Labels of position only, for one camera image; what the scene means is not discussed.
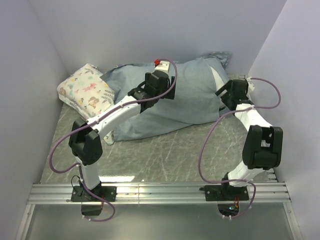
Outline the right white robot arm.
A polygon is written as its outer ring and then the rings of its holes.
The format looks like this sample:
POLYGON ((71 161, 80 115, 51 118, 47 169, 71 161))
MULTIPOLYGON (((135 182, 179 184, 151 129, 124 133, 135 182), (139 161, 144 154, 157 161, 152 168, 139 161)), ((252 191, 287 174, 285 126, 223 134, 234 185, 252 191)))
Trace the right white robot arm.
POLYGON ((255 105, 249 98, 250 82, 246 79, 229 80, 215 93, 247 130, 242 161, 225 175, 229 182, 220 187, 220 194, 226 200, 233 199, 238 194, 238 188, 245 187, 256 175, 276 168, 281 163, 283 129, 271 125, 258 112, 258 109, 278 107, 281 103, 280 91, 267 80, 257 80, 270 84, 276 90, 276 105, 255 105))

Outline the blue fish-print pillowcase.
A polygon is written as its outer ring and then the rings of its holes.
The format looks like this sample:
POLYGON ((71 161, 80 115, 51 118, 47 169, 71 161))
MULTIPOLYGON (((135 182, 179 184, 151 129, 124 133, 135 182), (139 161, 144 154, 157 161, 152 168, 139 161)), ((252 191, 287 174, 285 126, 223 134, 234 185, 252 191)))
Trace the blue fish-print pillowcase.
POLYGON ((178 72, 174 99, 160 99, 153 107, 133 116, 113 130, 115 141, 145 139, 191 125, 216 121, 222 103, 210 67, 227 67, 232 54, 216 51, 190 61, 176 61, 169 75, 178 72))

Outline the white pillow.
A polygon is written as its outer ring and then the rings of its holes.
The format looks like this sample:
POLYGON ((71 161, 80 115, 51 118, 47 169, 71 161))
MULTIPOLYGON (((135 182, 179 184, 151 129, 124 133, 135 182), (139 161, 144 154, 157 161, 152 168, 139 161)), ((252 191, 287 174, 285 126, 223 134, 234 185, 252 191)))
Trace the white pillow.
POLYGON ((216 90, 221 89, 230 79, 222 67, 210 67, 214 81, 216 90))

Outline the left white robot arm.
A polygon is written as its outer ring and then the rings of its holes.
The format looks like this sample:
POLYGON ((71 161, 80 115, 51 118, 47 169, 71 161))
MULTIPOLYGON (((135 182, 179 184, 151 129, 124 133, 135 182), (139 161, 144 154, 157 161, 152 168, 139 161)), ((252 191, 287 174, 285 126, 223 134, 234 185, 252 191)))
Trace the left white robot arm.
POLYGON ((74 121, 72 130, 77 132, 70 136, 68 145, 81 167, 80 180, 86 185, 83 195, 89 201, 96 201, 101 195, 97 162, 103 154, 102 138, 121 123, 153 107, 159 99, 173 100, 177 75, 169 77, 160 70, 147 72, 144 81, 113 107, 87 121, 74 121))

